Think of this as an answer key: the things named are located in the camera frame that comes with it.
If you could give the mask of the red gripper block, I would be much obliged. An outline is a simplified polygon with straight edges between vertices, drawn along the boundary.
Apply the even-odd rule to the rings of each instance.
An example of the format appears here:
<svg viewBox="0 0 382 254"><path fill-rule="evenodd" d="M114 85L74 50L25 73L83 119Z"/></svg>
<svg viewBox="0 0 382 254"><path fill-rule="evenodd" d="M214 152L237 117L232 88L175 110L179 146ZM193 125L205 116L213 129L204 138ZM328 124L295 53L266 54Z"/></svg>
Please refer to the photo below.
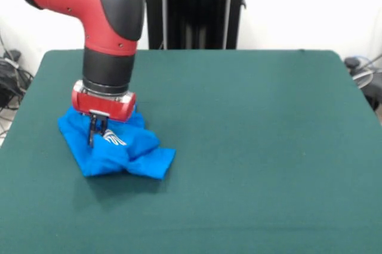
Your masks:
<svg viewBox="0 0 382 254"><path fill-rule="evenodd" d="M99 134L103 137L107 131L107 118L126 122L135 109L136 94L128 91L122 96L106 97L88 91L82 80L77 80L72 89L72 106L84 114L99 114ZM93 147L94 134L97 132L97 116L90 116L88 145Z"/></svg>

